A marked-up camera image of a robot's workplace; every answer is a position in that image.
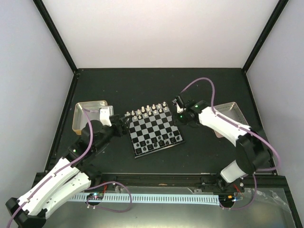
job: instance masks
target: chessboard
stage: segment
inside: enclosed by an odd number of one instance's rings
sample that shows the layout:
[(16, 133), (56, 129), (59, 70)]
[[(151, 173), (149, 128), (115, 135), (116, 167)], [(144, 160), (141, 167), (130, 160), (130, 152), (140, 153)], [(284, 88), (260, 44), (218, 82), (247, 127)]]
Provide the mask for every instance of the chessboard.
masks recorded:
[(129, 135), (135, 158), (160, 151), (184, 142), (166, 102), (147, 105), (137, 111), (127, 112), (132, 116)]

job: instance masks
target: black tabletop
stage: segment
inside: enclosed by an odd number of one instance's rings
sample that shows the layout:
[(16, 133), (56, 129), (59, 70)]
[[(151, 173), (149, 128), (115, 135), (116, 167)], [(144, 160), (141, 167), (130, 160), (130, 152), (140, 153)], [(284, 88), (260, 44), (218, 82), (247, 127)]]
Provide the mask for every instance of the black tabletop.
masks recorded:
[[(246, 76), (240, 68), (83, 69), (80, 74), (57, 151), (58, 159), (77, 139), (72, 130), (76, 103), (106, 100), (113, 105), (115, 114), (125, 114), (150, 104), (171, 103), (198, 77), (208, 77), (214, 82), (215, 105), (236, 102), (248, 124), (259, 126)], [(207, 81), (199, 81), (189, 91), (195, 100), (211, 99)], [(227, 139), (217, 138), (210, 128), (181, 126), (180, 131), (185, 143), (138, 159), (134, 158), (129, 136), (113, 138), (94, 165), (102, 173), (197, 174), (219, 172), (235, 159), (235, 147)]]

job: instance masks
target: white wall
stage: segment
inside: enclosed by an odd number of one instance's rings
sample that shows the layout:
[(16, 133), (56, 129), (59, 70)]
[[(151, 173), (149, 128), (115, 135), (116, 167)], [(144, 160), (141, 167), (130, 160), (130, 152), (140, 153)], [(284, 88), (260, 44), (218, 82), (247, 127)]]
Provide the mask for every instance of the white wall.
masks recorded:
[(43, 171), (72, 71), (31, 0), (0, 2), (0, 227)]
[(248, 72), (270, 142), (277, 148), (304, 223), (304, 1), (291, 0)]
[(242, 67), (278, 0), (44, 0), (77, 67)]

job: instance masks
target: black frame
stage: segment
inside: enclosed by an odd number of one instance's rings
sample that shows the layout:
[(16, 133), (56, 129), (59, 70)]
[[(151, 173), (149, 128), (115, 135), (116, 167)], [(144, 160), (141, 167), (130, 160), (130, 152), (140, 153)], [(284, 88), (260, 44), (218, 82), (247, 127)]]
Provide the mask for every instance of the black frame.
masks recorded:
[[(35, 185), (44, 177), (45, 173), (50, 171), (55, 166), (56, 153), (57, 153), (57, 149), (59, 146), (62, 130), (65, 125), (66, 119), (67, 119), (66, 117), (67, 117), (68, 109), (70, 108), (72, 98), (73, 98), (80, 74), (78, 73), (79, 69), (76, 67), (51, 16), (49, 15), (49, 13), (43, 3), (43, 0), (33, 0), (33, 2), (35, 3), (43, 20), (45, 21), (47, 27), (49, 28), (55, 41), (57, 42), (62, 54), (64, 55), (71, 70), (74, 73), (74, 76), (73, 76), (73, 79), (71, 82), (71, 86), (68, 91), (67, 99), (66, 99), (63, 111), (62, 111), (62, 115), (61, 115), (59, 123), (58, 123), (58, 128), (56, 130), (55, 138), (52, 143), (52, 147), (50, 149), (49, 157), (48, 157), (47, 164), (45, 167), (45, 172), (36, 174), (34, 184), (33, 184), (33, 185)], [(248, 82), (246, 73), (249, 70), (250, 66), (252, 65), (254, 59), (256, 58), (258, 52), (261, 49), (263, 43), (265, 42), (266, 38), (268, 37), (269, 33), (271, 32), (273, 26), (275, 25), (277, 19), (281, 15), (281, 13), (287, 3), (288, 3), (288, 0), (279, 0), (278, 1), (274, 11), (272, 12), (268, 22), (266, 23), (262, 33), (260, 34), (254, 48), (252, 49), (248, 59), (246, 60), (246, 63), (244, 64), (244, 66), (242, 68), (243, 75), (246, 79), (247, 86), (250, 91), (250, 96), (251, 96), (251, 99), (254, 104), (255, 104), (254, 98), (253, 98), (253, 95), (252, 95), (252, 92), (251, 92), (251, 89), (249, 86), (249, 82)], [(262, 125), (256, 105), (255, 105), (255, 111), (256, 111), (257, 117), (259, 118), (259, 123)], [(204, 177), (204, 176), (205, 175), (103, 174), (103, 179), (117, 180), (117, 181), (120, 181), (121, 183), (124, 183), (129, 186), (131, 186), (131, 185), (133, 185), (133, 186), (134, 185), (136, 185), (136, 186), (159, 186), (159, 183), (167, 183), (168, 186), (174, 185), (175, 187), (176, 186), (193, 187), (193, 186), (197, 186), (198, 184), (201, 184), (201, 182), (200, 182), (201, 177)], [(296, 210), (295, 202), (291, 195), (286, 178), (284, 176), (277, 176), (277, 173), (274, 172), (273, 175), (256, 175), (256, 179), (257, 179), (257, 183), (258, 183), (259, 187), (261, 187), (261, 188), (283, 188), (284, 189), (285, 195), (288, 200), (289, 207), (292, 212), (292, 216), (293, 216), (295, 225), (296, 225), (296, 227), (301, 228), (302, 223), (300, 221), (299, 214)], [(250, 187), (250, 188), (254, 187), (254, 181), (253, 181), (252, 177), (245, 178), (243, 180), (243, 183), (247, 187)]]

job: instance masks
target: perforated white strip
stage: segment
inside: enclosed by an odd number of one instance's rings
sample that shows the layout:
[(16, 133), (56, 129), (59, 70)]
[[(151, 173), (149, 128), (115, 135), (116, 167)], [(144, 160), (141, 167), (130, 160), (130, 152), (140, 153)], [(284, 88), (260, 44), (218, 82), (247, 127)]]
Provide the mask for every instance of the perforated white strip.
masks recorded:
[[(86, 202), (89, 193), (78, 193), (72, 197), (71, 202)], [(179, 195), (179, 194), (132, 194), (133, 203), (179, 203), (179, 204), (209, 204), (219, 205), (217, 195)], [(90, 202), (128, 203), (128, 194), (106, 193), (101, 200), (90, 200)]]

